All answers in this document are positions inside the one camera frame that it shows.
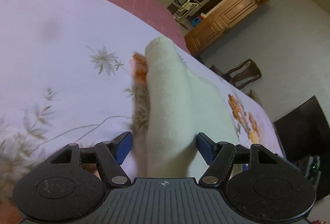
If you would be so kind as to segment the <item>person's left hand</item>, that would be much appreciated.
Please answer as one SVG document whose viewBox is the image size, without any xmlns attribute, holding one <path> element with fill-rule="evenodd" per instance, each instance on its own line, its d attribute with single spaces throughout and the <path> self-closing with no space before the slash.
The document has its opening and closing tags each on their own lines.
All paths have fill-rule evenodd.
<svg viewBox="0 0 330 224">
<path fill-rule="evenodd" d="M 106 48 L 88 56 L 83 97 L 78 119 L 85 131 L 77 136 L 86 145 L 114 140 L 124 131 L 133 134 L 133 148 L 124 169 L 131 178 L 147 174 L 145 135 L 148 129 L 150 105 L 147 89 L 147 61 L 138 53 L 131 57 L 117 55 Z"/>
</svg>

